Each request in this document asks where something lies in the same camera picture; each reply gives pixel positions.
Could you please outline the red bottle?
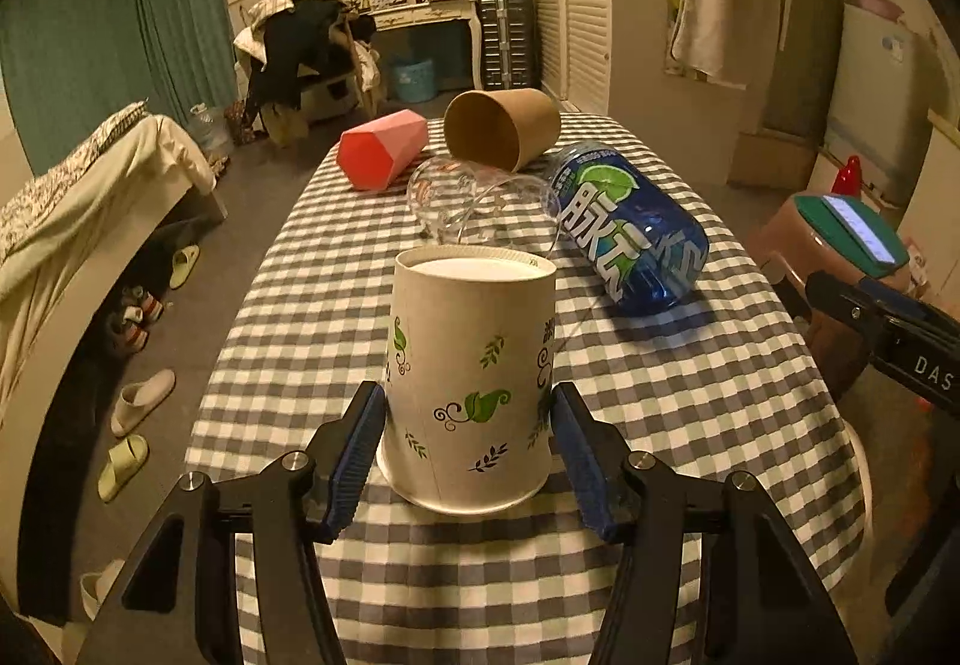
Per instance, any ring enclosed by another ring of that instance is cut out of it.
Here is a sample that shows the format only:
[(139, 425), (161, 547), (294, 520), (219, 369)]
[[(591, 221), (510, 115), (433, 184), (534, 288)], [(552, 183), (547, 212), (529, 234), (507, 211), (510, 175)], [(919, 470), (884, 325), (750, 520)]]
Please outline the red bottle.
[(851, 155), (843, 167), (839, 168), (833, 179), (832, 194), (847, 195), (859, 199), (862, 194), (862, 165), (861, 158)]

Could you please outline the green curtain left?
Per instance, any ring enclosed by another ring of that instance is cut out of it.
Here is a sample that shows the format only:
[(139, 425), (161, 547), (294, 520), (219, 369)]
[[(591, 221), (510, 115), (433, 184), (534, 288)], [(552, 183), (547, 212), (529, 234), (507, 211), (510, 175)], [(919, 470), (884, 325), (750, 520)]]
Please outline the green curtain left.
[(226, 0), (2, 0), (2, 79), (29, 168), (43, 174), (141, 101), (189, 122), (236, 98)]

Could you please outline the white slipper lower left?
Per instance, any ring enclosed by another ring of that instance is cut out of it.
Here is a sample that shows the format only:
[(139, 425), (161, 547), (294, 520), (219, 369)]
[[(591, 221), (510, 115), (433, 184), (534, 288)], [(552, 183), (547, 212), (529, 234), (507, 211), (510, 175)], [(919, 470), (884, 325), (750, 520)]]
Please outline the white slipper lower left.
[(89, 621), (94, 621), (98, 616), (103, 601), (106, 600), (112, 585), (116, 582), (119, 574), (124, 569), (125, 559), (113, 559), (101, 571), (94, 573), (85, 573), (80, 577), (80, 595), (82, 596), (83, 612)]

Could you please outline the wooden chair with clothes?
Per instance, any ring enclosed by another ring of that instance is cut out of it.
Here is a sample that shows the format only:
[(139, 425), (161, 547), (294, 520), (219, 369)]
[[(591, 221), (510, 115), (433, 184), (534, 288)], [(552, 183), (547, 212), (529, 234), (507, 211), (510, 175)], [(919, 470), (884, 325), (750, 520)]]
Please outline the wooden chair with clothes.
[(374, 17), (350, 0), (260, 0), (241, 12), (235, 36), (247, 79), (244, 114), (280, 147), (306, 139), (314, 122), (382, 103)]

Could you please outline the grey checkered tablecloth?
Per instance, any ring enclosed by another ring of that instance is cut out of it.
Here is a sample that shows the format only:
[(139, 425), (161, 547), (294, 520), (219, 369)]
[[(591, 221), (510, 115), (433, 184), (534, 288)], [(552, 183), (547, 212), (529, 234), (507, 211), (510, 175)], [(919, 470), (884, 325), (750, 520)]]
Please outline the grey checkered tablecloth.
[[(811, 352), (736, 235), (672, 168), (607, 116), (568, 113), (563, 145), (620, 150), (703, 225), (695, 290), (656, 316), (622, 316), (579, 251), (556, 241), (555, 316), (529, 356), (536, 386), (569, 381), (631, 447), (682, 475), (754, 473), (827, 587), (853, 569), (866, 501), (850, 434)], [(363, 381), (389, 381), (418, 342), (391, 306), (395, 258), (420, 245), (402, 188), (364, 194), (319, 161), (267, 249), (213, 365), (185, 463), (215, 480), (262, 470), (342, 415)], [(506, 511), (449, 517), (373, 473), (352, 525), (317, 557), (343, 652), (356, 663), (579, 663), (619, 551), (584, 527), (550, 429), (509, 387), (477, 405), (484, 482), (539, 456), (539, 491)]]

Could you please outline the sneaker pair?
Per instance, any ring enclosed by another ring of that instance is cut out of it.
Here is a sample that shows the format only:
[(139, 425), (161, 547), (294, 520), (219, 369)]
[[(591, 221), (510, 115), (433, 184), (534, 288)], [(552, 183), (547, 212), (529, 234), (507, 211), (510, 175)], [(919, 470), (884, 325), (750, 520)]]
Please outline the sneaker pair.
[(149, 328), (163, 316), (164, 303), (140, 285), (124, 287), (121, 302), (104, 323), (107, 351), (116, 358), (128, 358), (142, 351)]

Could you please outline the cardboard box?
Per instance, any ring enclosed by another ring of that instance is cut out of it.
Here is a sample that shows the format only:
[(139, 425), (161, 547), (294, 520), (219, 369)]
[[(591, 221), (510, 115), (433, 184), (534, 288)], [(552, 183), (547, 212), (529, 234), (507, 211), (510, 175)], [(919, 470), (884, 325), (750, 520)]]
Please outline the cardboard box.
[(740, 133), (727, 183), (742, 188), (784, 189), (807, 186), (817, 149), (807, 140), (776, 131)]

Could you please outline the large water jug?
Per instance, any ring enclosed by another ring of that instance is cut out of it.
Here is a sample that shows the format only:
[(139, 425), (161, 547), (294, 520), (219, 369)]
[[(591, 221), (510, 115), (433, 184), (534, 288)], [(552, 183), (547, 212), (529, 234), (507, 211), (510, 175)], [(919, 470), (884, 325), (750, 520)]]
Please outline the large water jug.
[(187, 131), (208, 160), (229, 157), (235, 147), (224, 111), (217, 106), (206, 103), (192, 106)]

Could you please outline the brown plastic stool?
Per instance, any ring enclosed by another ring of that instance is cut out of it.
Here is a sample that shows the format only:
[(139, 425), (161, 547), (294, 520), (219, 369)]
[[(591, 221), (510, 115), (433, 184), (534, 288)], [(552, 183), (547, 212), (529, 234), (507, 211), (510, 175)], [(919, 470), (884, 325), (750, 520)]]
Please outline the brown plastic stool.
[(898, 293), (911, 290), (910, 255), (890, 223), (861, 200), (798, 192), (754, 236), (747, 252), (794, 317), (830, 395), (838, 399), (866, 369), (867, 342), (853, 316), (823, 308), (846, 287), (875, 280)]

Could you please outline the white slipper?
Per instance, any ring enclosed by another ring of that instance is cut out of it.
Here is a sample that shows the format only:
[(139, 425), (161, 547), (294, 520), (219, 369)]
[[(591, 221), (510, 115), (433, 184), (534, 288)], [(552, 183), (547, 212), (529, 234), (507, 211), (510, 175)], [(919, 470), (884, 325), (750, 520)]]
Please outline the white slipper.
[(124, 569), (125, 559), (113, 559), (101, 571), (94, 573), (85, 573), (80, 577), (80, 595), (82, 596), (83, 612), (89, 621), (94, 621), (98, 616), (103, 601), (106, 600), (112, 585), (116, 582), (119, 574)]
[(137, 428), (151, 411), (156, 410), (176, 387), (176, 373), (160, 369), (141, 383), (127, 384), (117, 395), (110, 413), (110, 433), (125, 438)]

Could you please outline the white desk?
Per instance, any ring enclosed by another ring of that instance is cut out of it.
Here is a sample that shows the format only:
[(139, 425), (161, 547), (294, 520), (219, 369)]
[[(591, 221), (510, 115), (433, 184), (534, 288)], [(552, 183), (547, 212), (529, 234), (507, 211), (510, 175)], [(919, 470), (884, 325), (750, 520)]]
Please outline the white desk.
[(477, 11), (478, 0), (413, 0), (402, 4), (380, 5), (371, 11), (379, 32), (438, 30), (451, 23), (467, 30), (472, 87), (483, 89), (483, 28)]

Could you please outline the dark ribbed suitcase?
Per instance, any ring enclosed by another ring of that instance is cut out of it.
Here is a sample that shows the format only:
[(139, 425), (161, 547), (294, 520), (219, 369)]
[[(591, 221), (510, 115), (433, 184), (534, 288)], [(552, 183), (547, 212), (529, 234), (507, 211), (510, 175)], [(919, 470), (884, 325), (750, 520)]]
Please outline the dark ribbed suitcase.
[(480, 58), (485, 90), (534, 87), (537, 83), (532, 0), (478, 0)]

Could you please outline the white leaf-print paper cup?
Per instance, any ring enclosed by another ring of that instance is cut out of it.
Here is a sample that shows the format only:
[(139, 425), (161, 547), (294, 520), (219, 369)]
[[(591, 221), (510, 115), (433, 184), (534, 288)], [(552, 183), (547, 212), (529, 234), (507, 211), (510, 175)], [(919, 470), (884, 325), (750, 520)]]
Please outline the white leaf-print paper cup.
[(541, 255), (431, 245), (397, 256), (377, 449), (397, 495), (477, 517), (544, 486), (555, 293)]

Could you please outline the green slipper under bed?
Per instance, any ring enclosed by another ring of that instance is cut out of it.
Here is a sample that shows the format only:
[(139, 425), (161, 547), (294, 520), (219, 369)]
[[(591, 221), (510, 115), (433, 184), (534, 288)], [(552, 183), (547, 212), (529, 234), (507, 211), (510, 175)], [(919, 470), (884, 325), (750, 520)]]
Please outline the green slipper under bed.
[(199, 257), (199, 245), (187, 245), (172, 254), (171, 277), (169, 277), (171, 290), (179, 290), (189, 280)]

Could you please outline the bed with floral bedding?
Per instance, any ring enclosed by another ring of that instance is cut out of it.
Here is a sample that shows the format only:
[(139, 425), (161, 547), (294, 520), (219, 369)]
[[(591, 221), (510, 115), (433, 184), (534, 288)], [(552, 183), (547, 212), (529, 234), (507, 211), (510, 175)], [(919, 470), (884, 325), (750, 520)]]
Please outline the bed with floral bedding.
[(197, 142), (132, 105), (2, 209), (2, 597), (15, 610), (21, 511), (55, 390), (133, 254), (191, 192), (224, 217)]

